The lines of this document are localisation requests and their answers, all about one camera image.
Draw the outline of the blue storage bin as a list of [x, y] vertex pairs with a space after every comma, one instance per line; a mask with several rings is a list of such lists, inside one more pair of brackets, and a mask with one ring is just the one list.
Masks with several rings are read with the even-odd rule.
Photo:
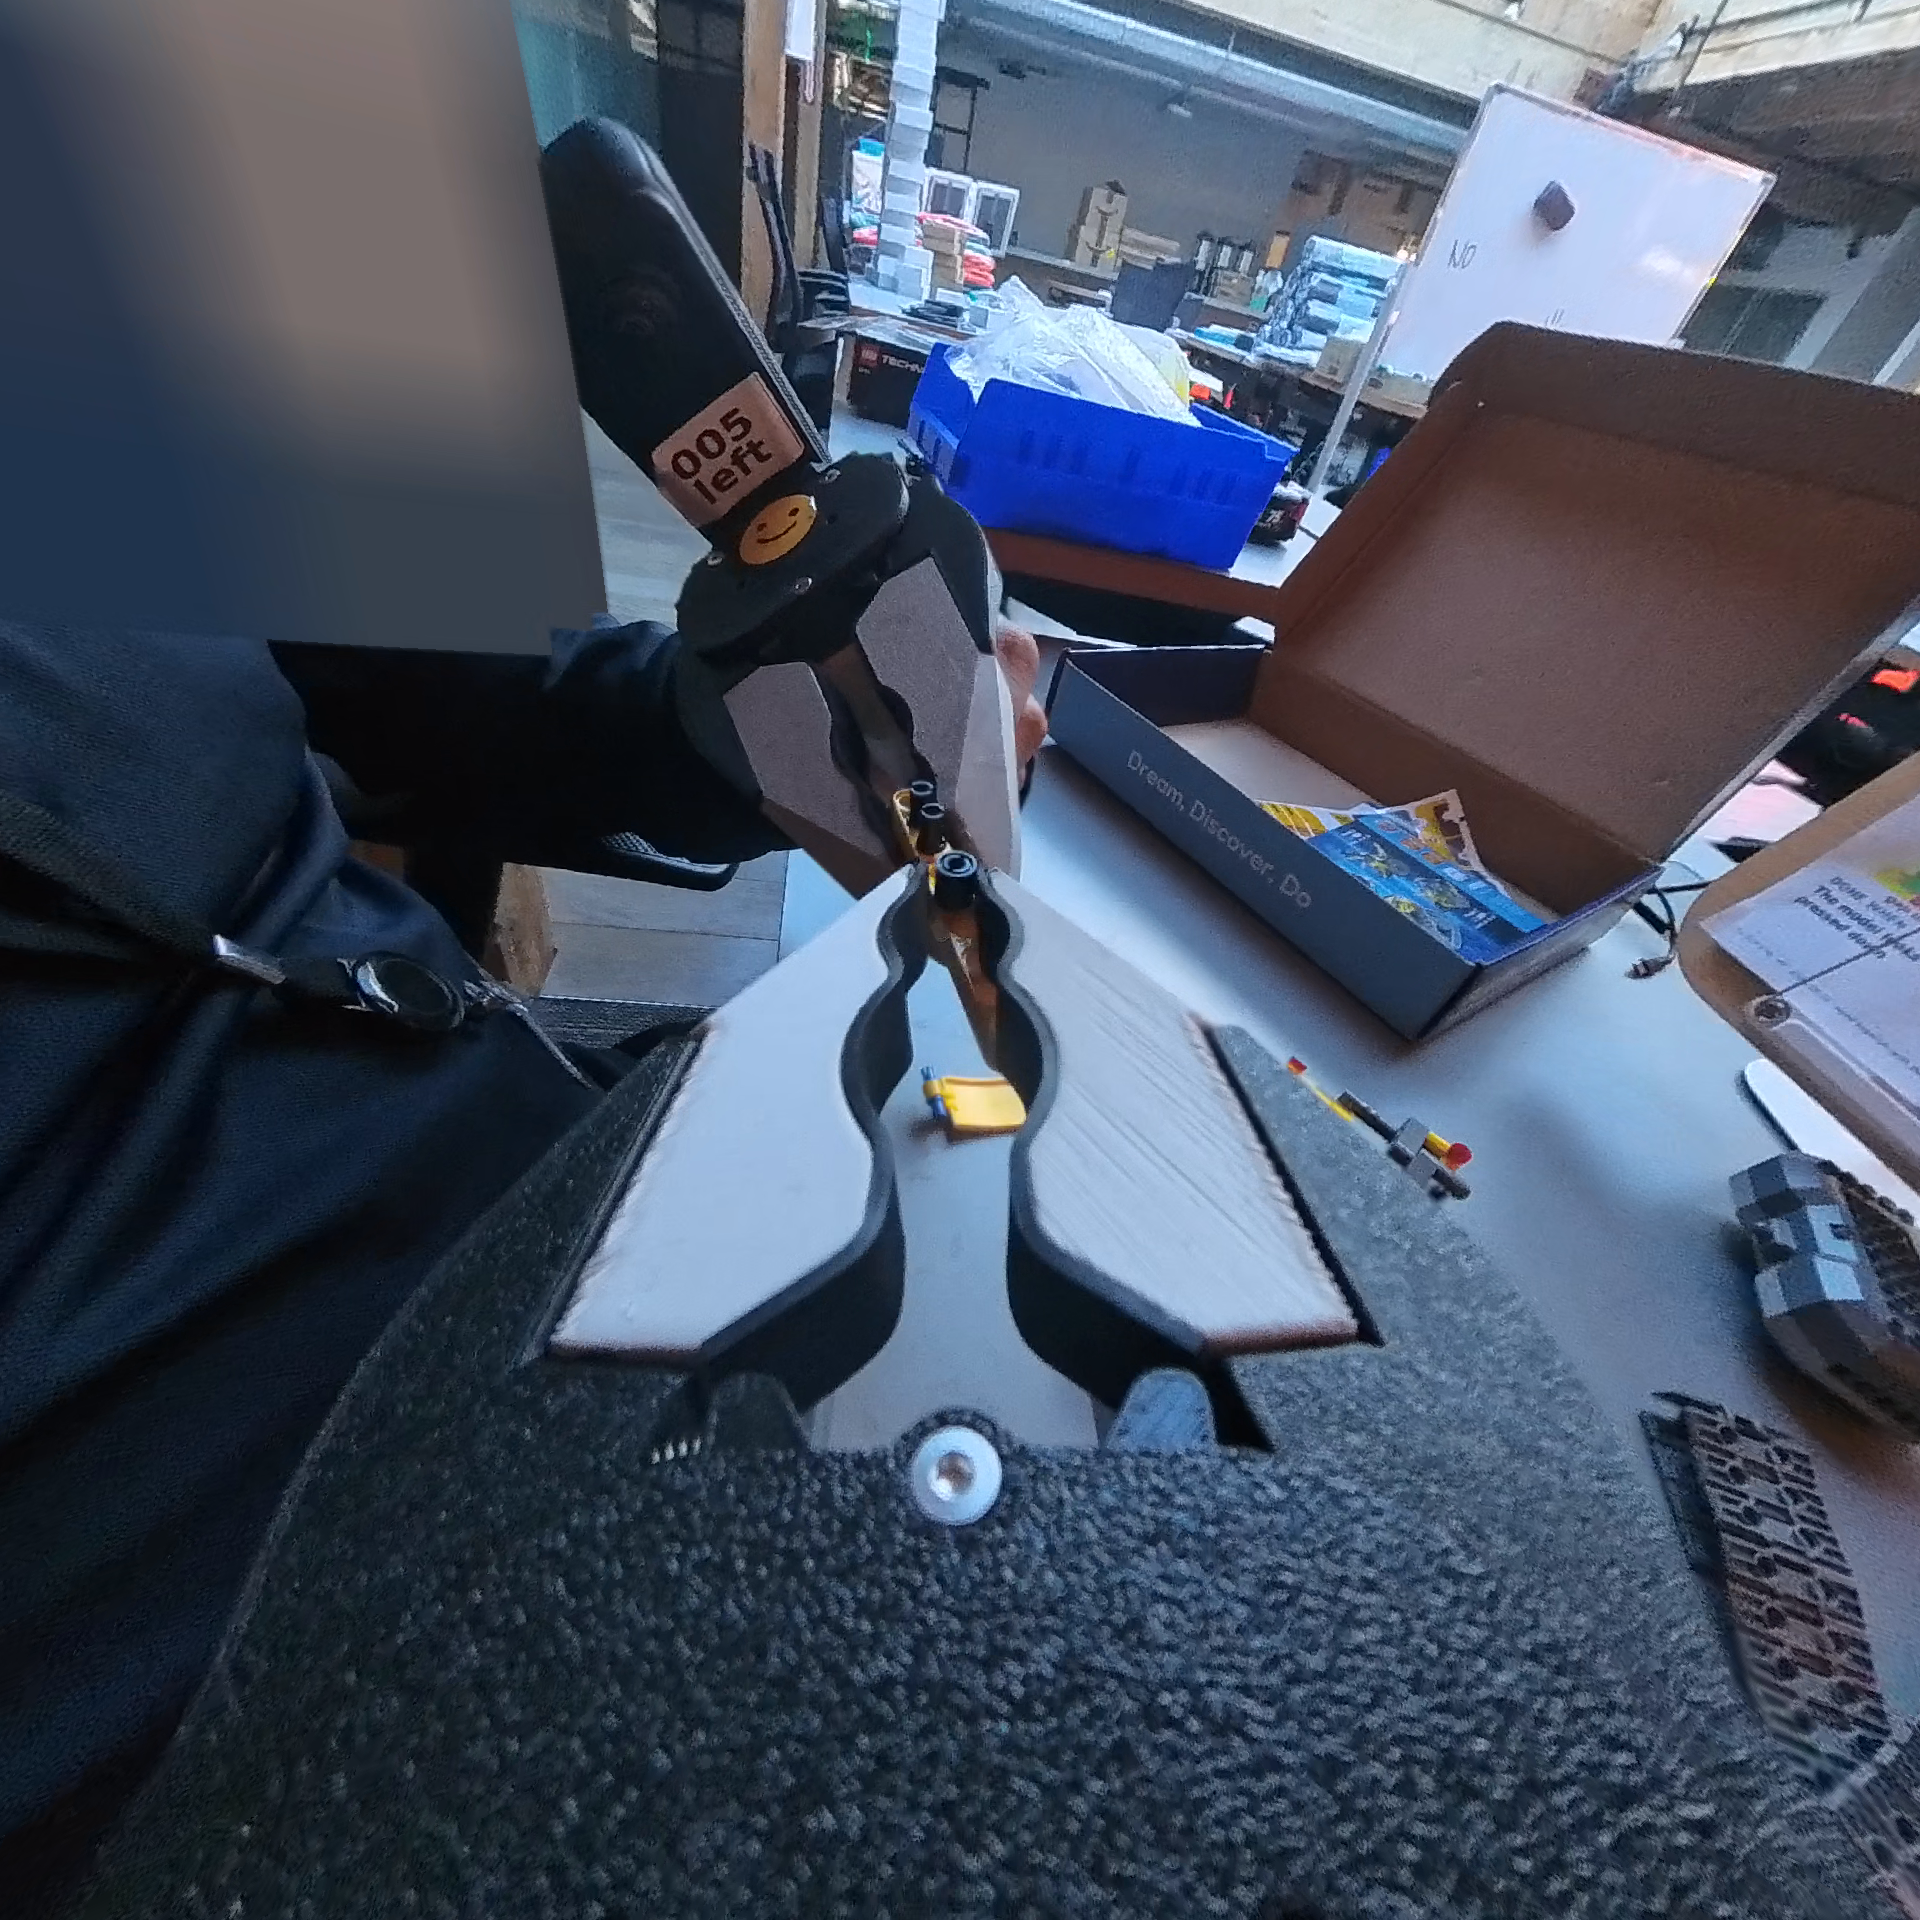
[[1234, 566], [1294, 443], [1203, 409], [1191, 423], [1131, 414], [1009, 380], [971, 391], [934, 346], [909, 409], [920, 460], [989, 531]]

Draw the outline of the person's left forearm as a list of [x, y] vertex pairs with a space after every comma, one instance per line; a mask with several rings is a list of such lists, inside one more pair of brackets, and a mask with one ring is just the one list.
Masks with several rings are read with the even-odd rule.
[[666, 857], [791, 849], [683, 729], [680, 637], [560, 631], [549, 657], [271, 643], [354, 837], [560, 869], [617, 834]]

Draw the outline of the grey tread track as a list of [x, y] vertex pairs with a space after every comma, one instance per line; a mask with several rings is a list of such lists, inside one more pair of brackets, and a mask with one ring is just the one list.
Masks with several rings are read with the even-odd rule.
[[1691, 1429], [1686, 1420], [1686, 1414], [1697, 1406], [1706, 1403], [1689, 1394], [1663, 1391], [1640, 1411], [1640, 1429], [1686, 1560], [1700, 1577], [1720, 1586], [1723, 1549], [1717, 1514], [1706, 1494], [1706, 1480], [1694, 1460]]
[[1686, 1420], [1723, 1549], [1723, 1583], [1709, 1586], [1746, 1697], [1809, 1786], [1837, 1797], [1897, 1729], [1814, 1460], [1720, 1403]]

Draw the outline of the clear plastic bag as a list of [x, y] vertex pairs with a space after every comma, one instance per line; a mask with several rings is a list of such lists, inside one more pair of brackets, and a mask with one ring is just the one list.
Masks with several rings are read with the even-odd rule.
[[1100, 306], [1049, 306], [1020, 277], [994, 291], [977, 337], [949, 357], [971, 397], [991, 380], [1129, 414], [1194, 423], [1191, 369], [1166, 334], [1114, 323]]

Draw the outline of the person's dark clothed body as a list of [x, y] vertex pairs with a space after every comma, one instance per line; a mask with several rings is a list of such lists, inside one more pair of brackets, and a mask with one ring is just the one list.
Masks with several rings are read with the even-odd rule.
[[[220, 934], [486, 974], [351, 854], [263, 640], [3, 623], [3, 791]], [[3, 954], [3, 1914], [54, 1917], [426, 1271], [626, 1074]]]

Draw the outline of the person's left hand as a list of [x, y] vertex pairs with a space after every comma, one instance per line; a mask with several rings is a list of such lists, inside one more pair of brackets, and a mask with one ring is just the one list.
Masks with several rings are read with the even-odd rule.
[[1014, 711], [1017, 791], [1026, 803], [1034, 763], [1046, 743], [1049, 717], [1040, 700], [1040, 643], [1009, 617], [997, 623], [994, 654]]

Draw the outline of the whiteboard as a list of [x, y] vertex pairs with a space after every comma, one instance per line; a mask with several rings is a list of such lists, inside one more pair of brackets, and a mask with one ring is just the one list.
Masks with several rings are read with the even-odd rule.
[[1494, 83], [1389, 303], [1380, 360], [1434, 383], [1497, 323], [1669, 346], [1771, 186], [1743, 160]]

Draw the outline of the colourful instruction booklet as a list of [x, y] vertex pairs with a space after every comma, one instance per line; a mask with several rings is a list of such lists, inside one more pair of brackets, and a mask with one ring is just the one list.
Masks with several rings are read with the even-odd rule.
[[1454, 789], [1411, 803], [1260, 809], [1469, 963], [1489, 966], [1551, 926], [1486, 869]]

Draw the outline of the wooden display board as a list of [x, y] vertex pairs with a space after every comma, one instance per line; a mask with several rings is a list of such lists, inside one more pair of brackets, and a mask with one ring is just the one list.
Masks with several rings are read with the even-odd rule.
[[1909, 757], [1857, 794], [1834, 803], [1786, 840], [1717, 877], [1677, 934], [1677, 960], [1691, 991], [1774, 1063], [1834, 1120], [1849, 1126], [1909, 1183], [1917, 1180], [1917, 1106], [1903, 1106], [1860, 1069], [1843, 1066], [1786, 1000], [1774, 997], [1706, 931], [1717, 911], [1760, 894], [1803, 866], [1843, 851], [1917, 849], [1917, 760]]

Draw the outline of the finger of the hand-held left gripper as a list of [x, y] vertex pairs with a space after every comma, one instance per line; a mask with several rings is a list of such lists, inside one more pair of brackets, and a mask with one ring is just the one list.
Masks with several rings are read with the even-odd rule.
[[951, 831], [991, 871], [1020, 877], [1017, 703], [994, 649], [977, 649], [937, 560], [889, 577], [857, 620], [877, 686], [874, 783], [934, 786]]
[[774, 663], [723, 697], [760, 811], [854, 900], [906, 866], [900, 829], [869, 783], [863, 740], [837, 723], [809, 663]]

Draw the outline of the dark blue cardboard box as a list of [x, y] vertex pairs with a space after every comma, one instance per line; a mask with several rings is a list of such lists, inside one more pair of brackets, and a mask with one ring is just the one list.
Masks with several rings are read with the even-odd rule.
[[[1917, 617], [1917, 397], [1483, 331], [1271, 646], [1074, 649], [1049, 734], [1403, 1040], [1597, 943]], [[1266, 803], [1454, 794], [1543, 926], [1469, 957]]]

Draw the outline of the printed instruction sheet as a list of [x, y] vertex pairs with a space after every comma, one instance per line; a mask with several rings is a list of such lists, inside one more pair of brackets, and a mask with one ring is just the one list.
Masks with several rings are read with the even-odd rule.
[[1706, 920], [1849, 1069], [1917, 1106], [1917, 849], [1814, 860]]

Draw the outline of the brown side table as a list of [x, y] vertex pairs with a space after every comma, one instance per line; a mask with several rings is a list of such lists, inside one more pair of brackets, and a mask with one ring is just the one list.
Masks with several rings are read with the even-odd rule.
[[1337, 514], [1320, 503], [1306, 526], [1280, 546], [1246, 546], [1229, 569], [1177, 563], [1157, 554], [989, 529], [986, 543], [1006, 577], [1091, 589], [1186, 611], [1274, 623], [1283, 580], [1331, 534]]

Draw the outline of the black perforated brick model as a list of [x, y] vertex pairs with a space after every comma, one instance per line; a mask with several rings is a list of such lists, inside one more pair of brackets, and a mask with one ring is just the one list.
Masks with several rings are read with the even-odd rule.
[[1474, 1149], [1463, 1140], [1443, 1137], [1426, 1129], [1420, 1120], [1386, 1120], [1369, 1100], [1354, 1091], [1326, 1091], [1309, 1071], [1309, 1063], [1297, 1054], [1286, 1057], [1286, 1071], [1306, 1086], [1323, 1109], [1334, 1117], [1369, 1131], [1386, 1151], [1386, 1157], [1414, 1177], [1429, 1197], [1449, 1197], [1463, 1203], [1471, 1197], [1466, 1169], [1474, 1160]]

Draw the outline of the grey desk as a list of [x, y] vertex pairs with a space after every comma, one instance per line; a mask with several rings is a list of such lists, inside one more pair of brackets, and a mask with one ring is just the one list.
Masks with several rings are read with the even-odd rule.
[[[1300, 1057], [1329, 1091], [1469, 1140], [1471, 1197], [1440, 1206], [1523, 1294], [1649, 1477], [1660, 1391], [1803, 1434], [1843, 1540], [1889, 1706], [1917, 1714], [1917, 1451], [1831, 1403], [1757, 1329], [1729, 1174], [1780, 1149], [1740, 1071], [1751, 1049], [1677, 969], [1629, 980], [1654, 934], [1629, 914], [1571, 963], [1429, 1043], [1351, 994], [1169, 849], [1057, 746], [1026, 806], [1023, 880], [1211, 1023]], [[989, 1260], [1006, 1140], [954, 1146], [900, 1086], [900, 1206], [914, 1237], [889, 1346], [809, 1417], [823, 1449], [877, 1449], [943, 1406], [1029, 1443], [1091, 1437], [1091, 1403], [1020, 1340]]]

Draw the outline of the black drawstring with toggle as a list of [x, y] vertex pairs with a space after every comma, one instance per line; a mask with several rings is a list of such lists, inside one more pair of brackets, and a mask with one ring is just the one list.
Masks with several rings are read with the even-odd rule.
[[460, 1034], [480, 1020], [514, 1017], [577, 1083], [594, 1080], [489, 974], [451, 977], [400, 951], [283, 957], [220, 934], [151, 894], [131, 869], [43, 806], [3, 794], [3, 863], [37, 883], [31, 903], [3, 906], [3, 954], [34, 963], [89, 963], [194, 983], [269, 991], [280, 1003], [371, 1017], [423, 1037]]

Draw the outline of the yellow perforated beam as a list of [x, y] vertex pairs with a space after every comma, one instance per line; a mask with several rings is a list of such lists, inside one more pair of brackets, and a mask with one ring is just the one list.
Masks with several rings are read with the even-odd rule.
[[[917, 777], [897, 786], [891, 794], [891, 814], [900, 849], [911, 854], [917, 866], [926, 954], [949, 974], [983, 1063], [1000, 1071], [1000, 989], [994, 977], [994, 954], [989, 949], [986, 909], [991, 900], [986, 891], [986, 866], [966, 843], [963, 829], [957, 829], [957, 820], [940, 800], [934, 780]], [[966, 917], [943, 917], [934, 911], [929, 889], [929, 866], [949, 846], [960, 846], [980, 860], [980, 897], [977, 909]]]

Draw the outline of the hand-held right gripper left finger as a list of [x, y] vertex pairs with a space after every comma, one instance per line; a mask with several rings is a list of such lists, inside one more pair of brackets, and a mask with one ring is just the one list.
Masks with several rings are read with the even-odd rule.
[[694, 1031], [551, 1349], [617, 1360], [869, 1360], [900, 1317], [894, 1154], [923, 969], [903, 869]]

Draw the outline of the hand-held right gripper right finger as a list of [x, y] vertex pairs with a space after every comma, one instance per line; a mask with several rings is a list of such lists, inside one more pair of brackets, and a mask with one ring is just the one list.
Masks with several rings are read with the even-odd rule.
[[1009, 1306], [1034, 1351], [1314, 1351], [1363, 1317], [1214, 1031], [1006, 874], [980, 880], [983, 1017], [1026, 1126]]

